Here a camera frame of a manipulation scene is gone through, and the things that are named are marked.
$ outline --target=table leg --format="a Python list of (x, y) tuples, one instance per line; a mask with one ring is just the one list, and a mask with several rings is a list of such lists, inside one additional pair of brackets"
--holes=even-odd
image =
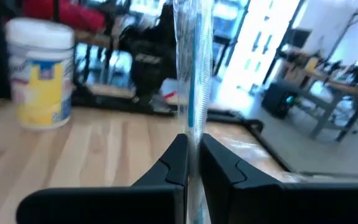
[(218, 62), (217, 64), (215, 65), (215, 67), (213, 68), (213, 71), (214, 71), (214, 74), (213, 76), (215, 77), (216, 75), (218, 75), (219, 73), (219, 69), (221, 68), (221, 65), (222, 65), (222, 61), (223, 61), (223, 58), (224, 56), (226, 55), (226, 51), (227, 51), (227, 48), (229, 47), (228, 44), (225, 44), (223, 46), (223, 50), (222, 50), (222, 53), (220, 54), (220, 57), (218, 59)]
[(84, 68), (84, 77), (83, 82), (86, 83), (88, 80), (88, 76), (90, 74), (90, 61), (91, 61), (91, 48), (92, 45), (86, 45), (86, 53), (85, 53), (85, 68)]
[(104, 61), (105, 69), (109, 69), (109, 67), (110, 67), (110, 58), (111, 58), (111, 54), (114, 50), (113, 49), (113, 37), (112, 37), (112, 33), (111, 33), (113, 26), (114, 26), (114, 22), (115, 22), (114, 17), (109, 18), (107, 25), (106, 25), (106, 30), (104, 31), (104, 34), (108, 35), (110, 37), (109, 48), (106, 49), (106, 57), (104, 58), (105, 59), (105, 61)]
[(322, 115), (322, 117), (320, 117), (320, 119), (318, 120), (317, 125), (314, 127), (314, 129), (312, 130), (312, 132), (310, 133), (310, 138), (311, 139), (316, 139), (317, 135), (321, 132), (321, 130), (323, 130), (325, 124), (327, 123), (329, 117), (331, 116), (331, 114), (334, 112), (336, 105), (342, 100), (343, 94), (335, 94), (330, 107), (329, 108), (324, 108), (324, 114)]
[(102, 51), (103, 48), (102, 47), (98, 47), (98, 54), (96, 55), (96, 57), (98, 58), (98, 60), (100, 60), (102, 58)]
[(336, 138), (337, 142), (342, 141), (342, 139), (351, 130), (351, 128), (357, 122), (357, 120), (358, 120), (358, 107), (357, 107), (356, 111), (354, 112), (353, 116), (349, 119), (349, 121), (345, 125), (345, 128), (339, 133), (338, 137)]

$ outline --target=disinfecting wipes container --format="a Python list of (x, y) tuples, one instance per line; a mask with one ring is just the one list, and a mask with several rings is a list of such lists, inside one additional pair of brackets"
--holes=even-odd
[(17, 18), (6, 24), (17, 118), (25, 128), (65, 124), (71, 112), (74, 32), (49, 21)]

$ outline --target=clear plastic tube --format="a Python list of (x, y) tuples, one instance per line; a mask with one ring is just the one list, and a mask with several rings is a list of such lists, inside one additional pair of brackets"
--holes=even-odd
[(188, 216), (190, 223), (203, 223), (198, 146), (211, 89), (213, 1), (174, 0), (173, 5), (177, 38), (178, 119), (186, 124), (184, 131), (190, 140)]

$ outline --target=blue stripe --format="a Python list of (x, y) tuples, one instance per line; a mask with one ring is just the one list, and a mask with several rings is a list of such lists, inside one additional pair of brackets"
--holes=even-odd
[(190, 80), (190, 94), (189, 94), (189, 107), (188, 107), (188, 126), (189, 128), (194, 127), (195, 122), (195, 85), (196, 85), (196, 63), (197, 63), (197, 55), (198, 55), (198, 42), (200, 37), (200, 23), (201, 22), (201, 14), (197, 14), (196, 18), (196, 27), (194, 31), (193, 38), (193, 72), (191, 73)]

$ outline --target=white lid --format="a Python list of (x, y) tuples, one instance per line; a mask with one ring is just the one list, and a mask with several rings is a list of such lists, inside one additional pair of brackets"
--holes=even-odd
[(7, 41), (44, 49), (70, 49), (74, 46), (72, 28), (40, 19), (16, 18), (6, 24)]

